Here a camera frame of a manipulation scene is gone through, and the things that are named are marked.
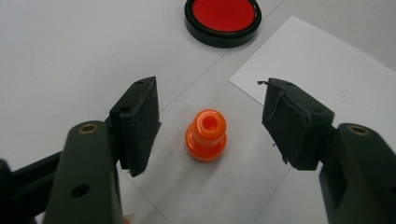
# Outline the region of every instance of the orange bottle cap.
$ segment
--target orange bottle cap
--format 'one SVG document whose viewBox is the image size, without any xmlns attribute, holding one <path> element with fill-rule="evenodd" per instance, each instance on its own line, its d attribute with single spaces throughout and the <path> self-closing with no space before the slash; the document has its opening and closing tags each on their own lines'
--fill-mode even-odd
<svg viewBox="0 0 396 224">
<path fill-rule="evenodd" d="M 199 112 L 185 134 L 187 151 L 198 161 L 213 161 L 227 143 L 226 121 L 214 109 Z"/>
</svg>

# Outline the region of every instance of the white table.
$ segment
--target white table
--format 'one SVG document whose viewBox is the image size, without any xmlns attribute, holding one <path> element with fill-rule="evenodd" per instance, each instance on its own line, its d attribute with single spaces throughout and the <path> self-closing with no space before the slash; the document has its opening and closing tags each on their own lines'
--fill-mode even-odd
<svg viewBox="0 0 396 224">
<path fill-rule="evenodd" d="M 158 81 L 161 127 L 141 176 L 120 171 L 123 212 L 139 223 L 327 223 L 316 172 L 281 160 L 262 107 L 228 79 L 291 15 L 396 70 L 396 1 L 259 0 L 262 24 L 235 49 L 196 41 L 185 1 L 2 1 L 0 158 L 12 170 L 63 149 L 67 132 L 104 120 L 128 87 Z M 217 161 L 196 162 L 183 134 L 216 108 L 228 121 Z"/>
</svg>

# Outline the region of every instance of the orange cylindrical part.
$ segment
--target orange cylindrical part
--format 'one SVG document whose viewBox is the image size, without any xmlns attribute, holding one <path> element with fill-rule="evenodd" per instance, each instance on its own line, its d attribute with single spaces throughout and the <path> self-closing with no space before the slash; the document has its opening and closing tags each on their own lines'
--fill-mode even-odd
<svg viewBox="0 0 396 224">
<path fill-rule="evenodd" d="M 190 155 L 198 161 L 213 161 L 227 143 L 227 124 L 221 113 L 214 109 L 199 112 L 189 125 L 185 142 Z"/>
</svg>

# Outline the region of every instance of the white paper sheet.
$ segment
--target white paper sheet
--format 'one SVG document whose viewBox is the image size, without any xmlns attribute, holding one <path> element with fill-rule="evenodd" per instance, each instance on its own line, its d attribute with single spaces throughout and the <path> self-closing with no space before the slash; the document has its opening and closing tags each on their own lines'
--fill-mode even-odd
<svg viewBox="0 0 396 224">
<path fill-rule="evenodd" d="M 263 104 L 259 80 L 285 79 L 335 112 L 334 126 L 358 123 L 396 149 L 396 73 L 318 28 L 290 17 L 230 79 Z"/>
</svg>

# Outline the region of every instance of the gray surface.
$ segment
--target gray surface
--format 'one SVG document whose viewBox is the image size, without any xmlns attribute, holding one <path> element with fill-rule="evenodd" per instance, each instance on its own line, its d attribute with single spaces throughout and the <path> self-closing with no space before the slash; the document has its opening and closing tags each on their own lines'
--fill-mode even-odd
<svg viewBox="0 0 396 224">
<path fill-rule="evenodd" d="M 13 170 L 63 148 L 68 130 L 105 119 L 141 77 L 157 76 L 163 126 L 148 169 L 120 184 L 140 223 L 326 223 L 318 173 L 290 170 L 262 108 L 228 79 L 294 15 L 395 70 L 394 0 L 259 1 L 255 39 L 213 49 L 184 26 L 184 1 L 2 1 L 0 157 Z M 203 108 L 228 121 L 218 161 L 193 161 L 185 127 Z"/>
</svg>

